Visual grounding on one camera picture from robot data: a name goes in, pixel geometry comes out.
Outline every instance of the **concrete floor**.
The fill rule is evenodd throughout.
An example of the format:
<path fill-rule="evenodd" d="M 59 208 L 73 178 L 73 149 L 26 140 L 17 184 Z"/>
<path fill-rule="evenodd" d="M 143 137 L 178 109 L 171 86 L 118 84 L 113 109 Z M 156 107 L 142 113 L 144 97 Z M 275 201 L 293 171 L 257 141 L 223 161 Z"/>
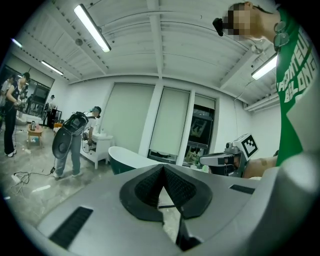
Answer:
<path fill-rule="evenodd" d="M 31 174 L 28 184 L 21 186 L 20 183 L 16 185 L 16 181 L 12 178 L 14 173 L 49 174 L 54 166 L 55 158 L 51 148 L 54 139 L 53 131 L 44 129 L 42 147 L 39 146 L 38 142 L 34 142 L 31 143 L 30 150 L 27 149 L 27 137 L 27 126 L 16 126 L 13 142 L 16 141 L 17 154 L 9 158 L 4 153 L 4 132 L 0 133 L 0 188 L 12 213 L 20 221 L 36 227 L 50 210 L 74 193 L 102 177 L 112 177 L 114 175 L 110 165 L 106 165 L 105 161 L 100 161 L 98 169 L 95 170 L 93 162 L 81 157 L 83 175 L 74 178 L 71 176 L 72 161 L 71 154 L 69 154 L 64 170 L 65 178 L 56 180 L 52 174 L 49 176 Z M 23 173 L 17 174 L 19 178 L 23 175 Z M 159 197 L 159 206 L 167 205 L 173 205 L 173 202 L 166 190 L 163 189 Z M 159 211 L 163 213 L 164 231 L 175 242 L 179 230 L 180 213 L 176 208 L 162 208 Z"/>

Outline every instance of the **white shoe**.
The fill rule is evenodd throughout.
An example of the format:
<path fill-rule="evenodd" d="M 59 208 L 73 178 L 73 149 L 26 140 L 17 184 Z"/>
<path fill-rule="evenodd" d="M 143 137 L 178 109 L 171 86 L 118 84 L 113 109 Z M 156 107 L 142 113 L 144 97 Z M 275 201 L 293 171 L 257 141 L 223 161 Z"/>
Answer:
<path fill-rule="evenodd" d="M 56 179 L 61 179 L 61 178 L 63 178 L 64 176 L 65 176 L 64 173 L 62 173 L 60 176 L 59 176 L 56 172 L 53 173 L 53 177 L 55 177 Z"/>
<path fill-rule="evenodd" d="M 74 175 L 72 174 L 72 177 L 78 177 L 78 176 L 81 176 L 82 174 L 84 174 L 82 171 L 80 171 L 78 174 Z"/>
<path fill-rule="evenodd" d="M 12 158 L 14 156 L 14 153 L 10 153 L 10 154 L 5 154 L 8 158 Z"/>

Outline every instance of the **fluorescent light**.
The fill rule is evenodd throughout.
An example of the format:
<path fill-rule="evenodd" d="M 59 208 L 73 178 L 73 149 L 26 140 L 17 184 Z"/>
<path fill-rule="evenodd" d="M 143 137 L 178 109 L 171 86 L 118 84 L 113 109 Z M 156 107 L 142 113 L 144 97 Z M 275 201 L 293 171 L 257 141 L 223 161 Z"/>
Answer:
<path fill-rule="evenodd" d="M 79 4 L 76 8 L 74 8 L 74 12 L 83 23 L 85 28 L 89 31 L 94 40 L 97 42 L 97 44 L 102 48 L 102 50 L 105 53 L 110 52 L 110 45 L 107 43 L 106 39 L 103 37 L 100 31 L 98 31 L 95 22 L 92 20 L 85 6 L 83 4 Z"/>
<path fill-rule="evenodd" d="M 263 77 L 266 73 L 274 69 L 277 65 L 277 58 L 278 54 L 275 53 L 267 62 L 263 63 L 257 70 L 255 70 L 251 76 L 258 80 L 259 78 Z"/>
<path fill-rule="evenodd" d="M 49 65 L 48 63 L 41 61 L 41 63 L 45 66 L 47 66 L 49 69 L 52 69 L 53 71 L 57 72 L 59 75 L 63 76 L 64 73 L 62 73 L 61 71 L 59 71 L 58 69 L 54 68 L 53 66 Z"/>
<path fill-rule="evenodd" d="M 12 42 L 14 42 L 17 46 L 19 46 L 20 48 L 22 48 L 22 44 L 19 43 L 17 40 L 11 38 Z"/>

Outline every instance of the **ceiling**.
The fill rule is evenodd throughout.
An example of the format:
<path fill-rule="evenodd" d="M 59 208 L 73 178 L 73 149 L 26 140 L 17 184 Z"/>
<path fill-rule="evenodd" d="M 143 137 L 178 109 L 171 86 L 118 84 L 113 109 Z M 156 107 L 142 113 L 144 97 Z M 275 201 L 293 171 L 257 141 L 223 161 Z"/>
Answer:
<path fill-rule="evenodd" d="M 220 37 L 212 25 L 236 0 L 52 0 L 21 29 L 23 48 L 11 52 L 57 78 L 40 62 L 63 72 L 72 84 L 117 75 L 151 75 L 201 84 L 252 104 L 276 92 L 275 71 L 257 81 L 251 73 L 275 52 L 264 41 Z M 111 46 L 104 53 L 77 18 L 84 4 Z M 267 11 L 275 5 L 254 1 Z M 78 46 L 76 39 L 83 44 Z M 260 55 L 251 47 L 261 44 Z"/>

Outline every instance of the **gray pants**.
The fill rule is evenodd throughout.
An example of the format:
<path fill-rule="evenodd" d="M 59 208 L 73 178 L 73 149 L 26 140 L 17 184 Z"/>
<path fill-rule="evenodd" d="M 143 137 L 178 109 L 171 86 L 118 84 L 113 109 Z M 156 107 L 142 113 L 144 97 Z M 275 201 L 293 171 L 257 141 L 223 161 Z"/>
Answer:
<path fill-rule="evenodd" d="M 77 175 L 80 172 L 80 149 L 81 149 L 81 135 L 75 136 L 72 138 L 70 151 L 71 151 L 71 160 L 72 160 L 72 173 L 73 175 Z M 58 176 L 61 176 L 64 172 L 66 161 L 67 161 L 68 154 L 62 158 L 57 160 L 56 170 L 55 173 Z"/>

